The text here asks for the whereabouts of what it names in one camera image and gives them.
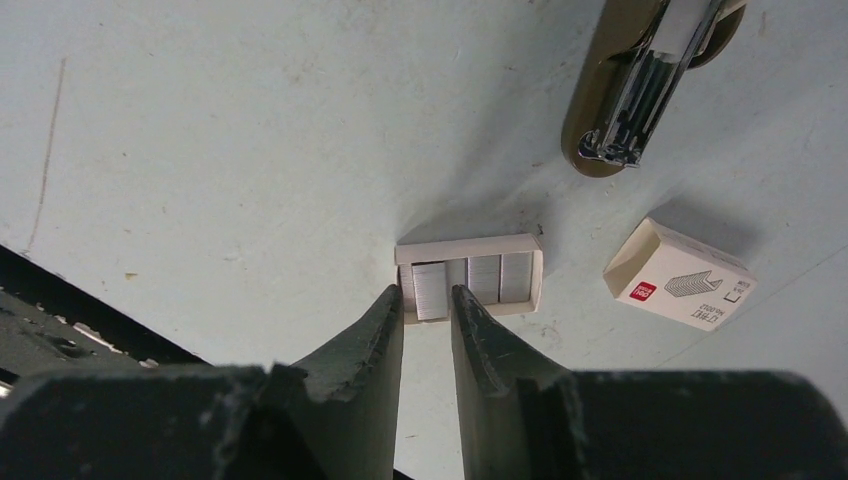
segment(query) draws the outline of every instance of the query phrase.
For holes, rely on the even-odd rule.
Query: silver metal part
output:
[[[721,7],[721,13],[718,15],[719,20],[724,20],[728,15],[744,7],[748,0],[727,0]]]
[[[501,283],[501,256],[468,258],[468,289],[483,305],[498,303]]]
[[[532,253],[508,253],[501,258],[501,303],[530,300],[530,281],[533,276]]]
[[[639,166],[683,72],[703,49],[728,1],[732,0],[667,0],[643,41],[611,59],[621,63],[623,81],[601,112],[603,126],[580,139],[581,157]]]
[[[465,258],[457,258],[445,262],[445,269],[448,275],[448,295],[454,285],[465,285],[468,277],[468,260]]]
[[[412,281],[412,265],[398,266],[400,289],[403,292],[403,310],[415,311],[415,283]]]
[[[444,262],[412,265],[418,320],[448,316],[448,282]]]

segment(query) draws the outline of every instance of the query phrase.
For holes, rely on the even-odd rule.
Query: staple box lid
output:
[[[604,270],[616,300],[714,330],[757,279],[739,259],[645,218]]]

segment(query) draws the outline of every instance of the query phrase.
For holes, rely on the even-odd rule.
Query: staple box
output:
[[[532,254],[530,263],[530,289],[528,297],[523,301],[506,301],[498,303],[485,303],[486,310],[493,316],[516,315],[520,313],[535,312],[539,309],[542,296],[542,268],[544,259],[542,257],[542,246],[539,240],[529,233],[520,235],[505,235],[500,237],[471,238],[466,240],[453,240],[446,242],[420,243],[416,245],[400,245],[395,247],[395,265],[398,266],[397,282],[404,291],[404,323],[418,324],[445,321],[450,316],[430,319],[426,322],[419,320],[415,308],[407,307],[407,300],[415,302],[415,295],[408,298],[414,288],[409,285],[412,275],[405,275],[404,270],[411,268],[413,264],[451,262],[454,260],[467,260],[473,257],[487,257],[495,255],[510,255],[518,253]],[[459,282],[451,281],[448,273],[445,296],[449,295],[449,288],[455,284],[465,285],[465,280]]]
[[[645,218],[604,270],[616,300],[714,330],[757,286],[739,259]]]

